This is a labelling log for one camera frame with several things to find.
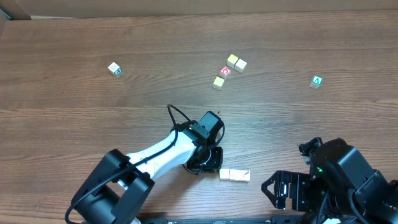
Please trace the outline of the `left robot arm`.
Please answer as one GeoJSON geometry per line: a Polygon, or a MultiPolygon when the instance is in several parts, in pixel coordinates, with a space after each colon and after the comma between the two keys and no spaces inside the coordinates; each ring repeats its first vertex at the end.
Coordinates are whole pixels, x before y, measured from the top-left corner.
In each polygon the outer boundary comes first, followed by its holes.
{"type": "Polygon", "coordinates": [[[224,132],[221,118],[207,111],[199,121],[175,123],[165,139],[143,151],[109,151],[73,196],[65,221],[76,210],[85,223],[138,223],[155,181],[170,169],[182,166],[193,175],[221,169],[224,132]]]}

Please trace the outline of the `yellow block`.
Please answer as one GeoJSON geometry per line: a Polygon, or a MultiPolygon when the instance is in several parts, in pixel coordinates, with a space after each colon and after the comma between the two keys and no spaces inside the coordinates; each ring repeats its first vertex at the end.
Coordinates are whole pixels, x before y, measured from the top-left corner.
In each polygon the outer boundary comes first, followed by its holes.
{"type": "Polygon", "coordinates": [[[236,62],[239,60],[239,57],[235,56],[234,54],[231,54],[228,59],[227,59],[227,66],[234,68],[236,62]]]}
{"type": "Polygon", "coordinates": [[[213,82],[213,88],[217,89],[217,90],[221,90],[223,87],[225,79],[221,78],[221,77],[216,77],[214,82],[213,82]]]}
{"type": "Polygon", "coordinates": [[[219,176],[221,180],[229,180],[230,179],[230,169],[220,169],[219,176]]]}

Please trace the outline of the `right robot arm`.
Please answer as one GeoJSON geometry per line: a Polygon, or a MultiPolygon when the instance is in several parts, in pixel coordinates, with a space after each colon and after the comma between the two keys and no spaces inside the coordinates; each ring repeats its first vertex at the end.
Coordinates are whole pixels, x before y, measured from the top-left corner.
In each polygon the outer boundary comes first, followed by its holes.
{"type": "Polygon", "coordinates": [[[299,144],[307,174],[276,171],[261,185],[276,209],[303,212],[298,223],[397,223],[397,181],[387,181],[341,138],[299,144]]]}

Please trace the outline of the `white block far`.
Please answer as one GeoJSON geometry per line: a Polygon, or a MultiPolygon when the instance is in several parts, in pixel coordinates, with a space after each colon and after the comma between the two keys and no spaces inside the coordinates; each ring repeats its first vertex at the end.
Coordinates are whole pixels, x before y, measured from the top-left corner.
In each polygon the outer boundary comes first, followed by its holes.
{"type": "Polygon", "coordinates": [[[242,60],[241,58],[235,63],[234,69],[237,70],[239,73],[243,73],[247,66],[247,62],[242,60]]]}

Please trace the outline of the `white block green side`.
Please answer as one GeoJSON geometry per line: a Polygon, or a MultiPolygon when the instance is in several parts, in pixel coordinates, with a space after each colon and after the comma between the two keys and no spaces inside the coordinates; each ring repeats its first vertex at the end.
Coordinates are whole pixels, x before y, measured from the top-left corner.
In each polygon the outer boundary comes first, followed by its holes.
{"type": "Polygon", "coordinates": [[[121,73],[122,73],[122,69],[121,67],[115,63],[112,62],[109,66],[108,66],[108,70],[115,76],[118,77],[121,73]]]}

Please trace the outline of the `white block red mark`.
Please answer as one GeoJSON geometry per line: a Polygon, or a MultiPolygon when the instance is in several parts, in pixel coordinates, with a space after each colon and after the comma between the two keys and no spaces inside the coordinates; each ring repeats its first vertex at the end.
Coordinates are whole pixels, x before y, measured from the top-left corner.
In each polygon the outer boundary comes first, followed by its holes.
{"type": "Polygon", "coordinates": [[[239,170],[240,174],[238,175],[240,181],[249,182],[251,180],[251,173],[249,170],[239,170]]]}

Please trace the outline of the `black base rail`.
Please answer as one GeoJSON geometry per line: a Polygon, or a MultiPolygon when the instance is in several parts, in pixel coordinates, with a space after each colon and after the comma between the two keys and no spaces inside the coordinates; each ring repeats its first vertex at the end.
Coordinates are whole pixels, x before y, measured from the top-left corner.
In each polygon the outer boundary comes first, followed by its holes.
{"type": "Polygon", "coordinates": [[[297,224],[300,215],[282,215],[270,218],[213,218],[213,219],[178,219],[139,218],[142,224],[297,224]]]}

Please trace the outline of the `green letter block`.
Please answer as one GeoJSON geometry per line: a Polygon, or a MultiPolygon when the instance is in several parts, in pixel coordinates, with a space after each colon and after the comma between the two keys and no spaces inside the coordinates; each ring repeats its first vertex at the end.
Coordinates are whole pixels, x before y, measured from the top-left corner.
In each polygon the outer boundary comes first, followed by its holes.
{"type": "Polygon", "coordinates": [[[313,78],[312,78],[311,83],[309,84],[309,87],[314,88],[314,89],[318,89],[318,88],[321,87],[322,83],[323,83],[323,78],[314,75],[313,78]]]}

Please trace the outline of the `red circle block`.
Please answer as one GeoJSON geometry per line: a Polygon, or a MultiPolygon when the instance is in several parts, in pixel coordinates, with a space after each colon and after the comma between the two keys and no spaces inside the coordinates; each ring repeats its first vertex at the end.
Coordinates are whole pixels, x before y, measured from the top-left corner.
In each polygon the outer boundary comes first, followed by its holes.
{"type": "Polygon", "coordinates": [[[231,75],[231,70],[229,69],[228,66],[224,66],[221,68],[219,72],[219,76],[223,79],[227,79],[231,75]]]}

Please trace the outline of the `white block green edge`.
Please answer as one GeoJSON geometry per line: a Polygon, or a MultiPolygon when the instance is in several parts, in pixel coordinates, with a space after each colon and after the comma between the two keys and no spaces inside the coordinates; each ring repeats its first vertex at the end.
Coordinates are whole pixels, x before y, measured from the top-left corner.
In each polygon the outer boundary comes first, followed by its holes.
{"type": "Polygon", "coordinates": [[[230,179],[230,181],[240,181],[241,180],[240,170],[230,169],[229,170],[229,179],[230,179]]]}

